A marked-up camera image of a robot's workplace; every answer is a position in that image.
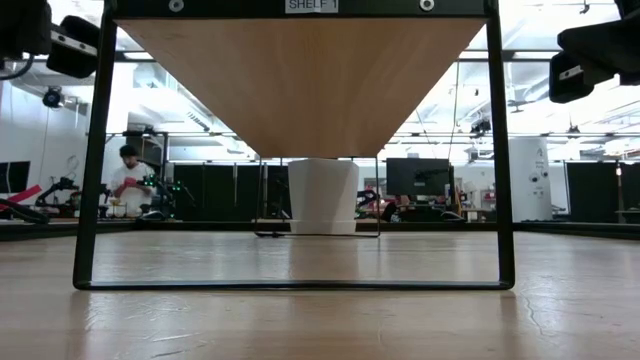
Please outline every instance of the ceiling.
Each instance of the ceiling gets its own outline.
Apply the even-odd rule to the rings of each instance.
[[[99,24],[102,1],[49,0],[54,22],[66,15],[81,16]],[[640,132],[640,88],[617,86],[610,81],[598,86],[586,99],[570,105],[553,104],[548,99],[548,62],[559,48],[556,37],[566,28],[618,19],[613,0],[587,1],[590,9],[584,12],[583,0],[502,0],[501,17],[503,46],[517,51],[517,55],[539,58],[538,62],[505,63],[508,125],[512,134],[565,133],[570,125],[578,125],[582,133],[638,133]],[[481,31],[471,41],[467,51],[478,59],[486,56],[486,35]],[[124,31],[118,32],[117,49],[143,51]],[[49,85],[56,79],[64,85],[65,93],[91,102],[93,79],[77,82],[36,66],[25,77],[28,86]],[[130,84],[133,88],[130,104],[130,123],[149,123],[172,132],[199,132],[202,126],[189,120],[195,114],[211,129],[230,132],[215,117],[215,109],[207,109],[187,89],[182,87],[156,63],[140,63],[134,70]],[[490,91],[488,64],[483,61],[453,64],[433,90],[426,95],[392,138],[383,153],[418,152],[426,156],[466,157],[469,149],[491,149],[489,136],[470,138],[472,124],[490,119]],[[181,146],[189,144],[181,139]],[[615,154],[640,148],[635,138],[590,136],[569,139],[550,138],[550,155],[557,158],[575,157],[577,151]],[[193,145],[210,146],[210,137],[193,140]]]

